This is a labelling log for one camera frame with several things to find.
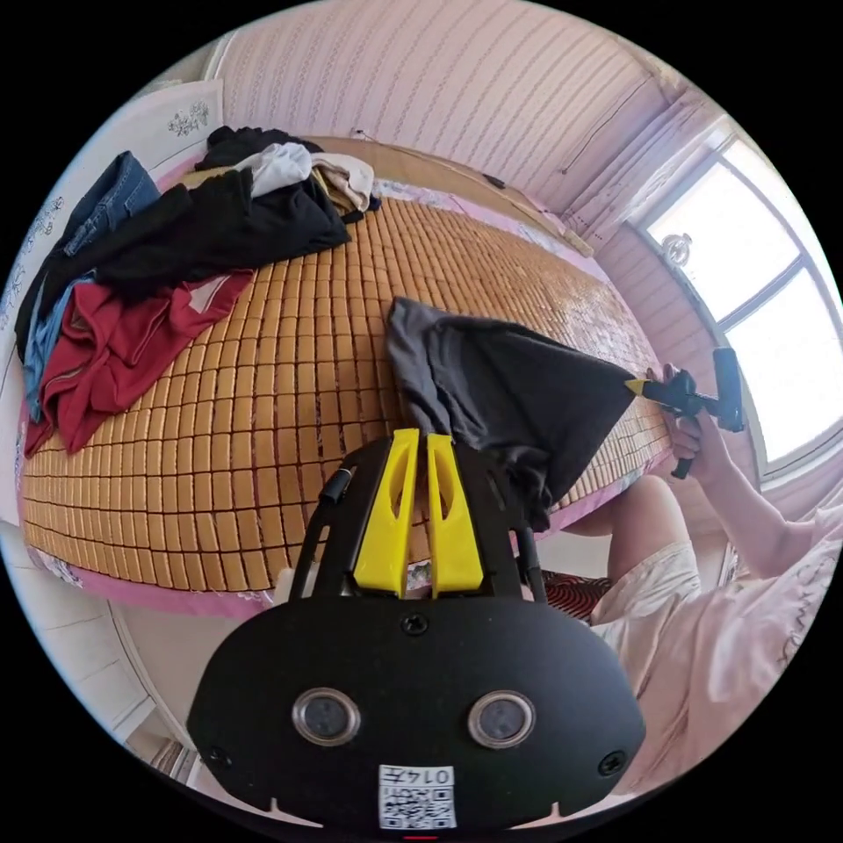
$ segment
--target person's arm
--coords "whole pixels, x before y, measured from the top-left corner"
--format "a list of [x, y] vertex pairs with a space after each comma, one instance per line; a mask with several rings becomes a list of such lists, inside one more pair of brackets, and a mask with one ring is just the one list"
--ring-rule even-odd
[[[650, 370], [649, 377], [656, 377]], [[675, 374], [665, 366], [664, 379]], [[708, 413], [678, 421], [666, 417], [678, 459], [692, 459], [690, 475], [705, 492], [729, 540], [750, 571], [762, 579], [787, 571], [811, 548], [813, 522], [788, 522], [731, 461], [717, 423]]]
[[738, 555], [757, 577], [784, 573], [811, 549], [813, 522], [786, 521], [731, 460], [701, 485]]

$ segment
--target person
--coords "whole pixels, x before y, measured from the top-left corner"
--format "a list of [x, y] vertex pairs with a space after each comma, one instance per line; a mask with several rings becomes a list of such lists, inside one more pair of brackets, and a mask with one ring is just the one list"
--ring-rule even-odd
[[666, 421], [674, 456], [693, 459], [690, 476], [753, 577], [702, 591], [679, 502], [654, 475], [569, 529], [611, 534], [612, 587], [591, 627], [617, 653], [647, 727], [609, 800], [576, 816], [667, 784], [738, 729], [802, 643], [843, 545], [843, 506], [788, 522], [731, 461], [708, 414]]

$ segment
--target pink bedsheet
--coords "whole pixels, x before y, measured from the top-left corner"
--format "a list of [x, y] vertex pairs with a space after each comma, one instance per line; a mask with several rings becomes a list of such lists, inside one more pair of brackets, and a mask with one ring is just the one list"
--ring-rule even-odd
[[[195, 161], [183, 162], [172, 171], [159, 177], [156, 181], [159, 188], [166, 190], [183, 173], [192, 169]], [[383, 198], [403, 199], [406, 201], [420, 202], [425, 205], [434, 205], [453, 213], [464, 213], [475, 220], [480, 220], [487, 225], [497, 227], [503, 231], [509, 231], [525, 240], [536, 243], [553, 254], [564, 258], [569, 263], [589, 273], [605, 284], [611, 284], [606, 273], [593, 257], [583, 257], [579, 252], [570, 248], [563, 242], [557, 241], [546, 232], [537, 231], [523, 225], [523, 223], [510, 219], [488, 208], [476, 205], [453, 194], [431, 191], [427, 188], [417, 188], [412, 185], [378, 179], [375, 183], [375, 192]], [[16, 486], [18, 491], [18, 512], [23, 522], [23, 499], [22, 499], [22, 478], [23, 478], [23, 445], [26, 433], [26, 406], [21, 407], [20, 425], [18, 430], [18, 454], [15, 460]], [[620, 494], [631, 483], [642, 475], [652, 471], [667, 457], [667, 453], [659, 455], [647, 465], [642, 466], [634, 472], [615, 483], [600, 489], [593, 494], [582, 498], [568, 507], [562, 508], [551, 515], [551, 527], [545, 533], [536, 536], [540, 542], [543, 538], [563, 530], [569, 524], [578, 521], [590, 512], [600, 507], [606, 501], [610, 501]], [[248, 591], [248, 592], [191, 592], [180, 591], [146, 583], [129, 582], [117, 580], [93, 571], [86, 571], [82, 568], [69, 565], [61, 559], [57, 559], [44, 551], [27, 545], [27, 551], [33, 563], [63, 580], [84, 588], [93, 594], [98, 594], [106, 600], [127, 605], [143, 606], [148, 609], [156, 609], [162, 612], [172, 612], [180, 615], [198, 616], [224, 616], [245, 620], [259, 614], [272, 605], [271, 591]], [[408, 581], [411, 587], [419, 587], [429, 582], [429, 566], [421, 562], [410, 566]]]

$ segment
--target red striped cushion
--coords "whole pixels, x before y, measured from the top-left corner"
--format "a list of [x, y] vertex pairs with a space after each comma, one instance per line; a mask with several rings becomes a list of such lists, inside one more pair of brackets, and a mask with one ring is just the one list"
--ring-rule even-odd
[[597, 602], [612, 588], [612, 581], [605, 577], [590, 579], [542, 571], [542, 579], [548, 604], [581, 621], [588, 620]]

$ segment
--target blue jeans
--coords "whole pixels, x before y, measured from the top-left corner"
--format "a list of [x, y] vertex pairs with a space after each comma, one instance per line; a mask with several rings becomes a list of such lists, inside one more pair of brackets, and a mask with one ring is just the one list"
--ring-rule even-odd
[[[88, 192], [79, 200], [70, 214], [64, 234], [54, 246], [51, 256], [63, 252], [74, 256], [80, 249], [89, 246], [103, 234], [113, 232], [124, 220], [152, 205], [161, 193], [155, 182], [141, 167], [131, 152], [118, 155]], [[44, 262], [49, 272], [50, 257]], [[59, 298], [52, 302], [47, 313], [39, 316], [44, 292], [44, 277], [39, 273], [37, 290], [32, 307], [32, 317], [26, 336], [24, 352], [24, 386], [29, 415], [34, 422], [40, 421], [41, 405], [39, 392], [47, 361], [53, 353], [61, 330], [61, 317], [70, 300], [73, 288], [79, 283], [94, 280], [96, 272], [72, 281]]]

